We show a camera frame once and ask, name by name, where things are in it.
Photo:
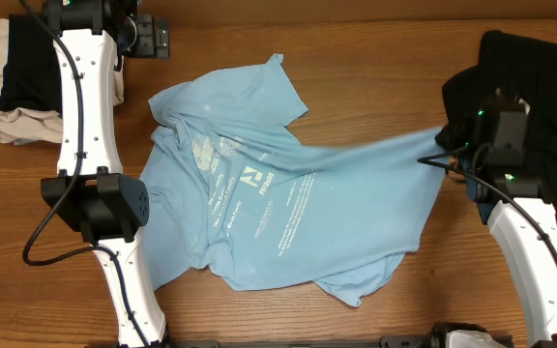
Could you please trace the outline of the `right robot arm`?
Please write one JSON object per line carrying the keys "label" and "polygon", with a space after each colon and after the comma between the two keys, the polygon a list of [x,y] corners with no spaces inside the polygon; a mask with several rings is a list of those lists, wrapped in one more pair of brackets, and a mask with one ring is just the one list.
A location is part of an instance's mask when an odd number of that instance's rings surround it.
{"label": "right robot arm", "polygon": [[532,110],[519,98],[446,100],[440,143],[454,150],[455,173],[502,249],[526,319],[527,340],[557,346],[556,210],[528,165]]}

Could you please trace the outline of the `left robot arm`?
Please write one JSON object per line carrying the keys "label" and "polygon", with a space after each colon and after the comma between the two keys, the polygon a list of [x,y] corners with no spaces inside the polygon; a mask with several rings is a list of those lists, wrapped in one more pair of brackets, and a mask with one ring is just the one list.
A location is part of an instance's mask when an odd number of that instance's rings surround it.
{"label": "left robot arm", "polygon": [[168,347],[170,336],[142,247],[145,185],[125,175],[114,131],[115,74],[129,58],[166,59],[169,22],[134,1],[46,1],[39,24],[53,39],[63,133],[56,175],[41,181],[59,217],[100,263],[118,322],[118,347]]}

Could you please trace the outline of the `light blue printed t-shirt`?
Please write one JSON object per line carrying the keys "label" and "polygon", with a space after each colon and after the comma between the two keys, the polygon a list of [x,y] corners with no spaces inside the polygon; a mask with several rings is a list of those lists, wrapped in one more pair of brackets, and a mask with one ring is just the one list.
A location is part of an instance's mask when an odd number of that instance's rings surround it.
{"label": "light blue printed t-shirt", "polygon": [[347,305],[417,250],[443,181],[437,129],[347,149],[303,145],[307,112],[275,54],[157,93],[144,248],[161,287],[191,268],[237,291],[313,282]]}

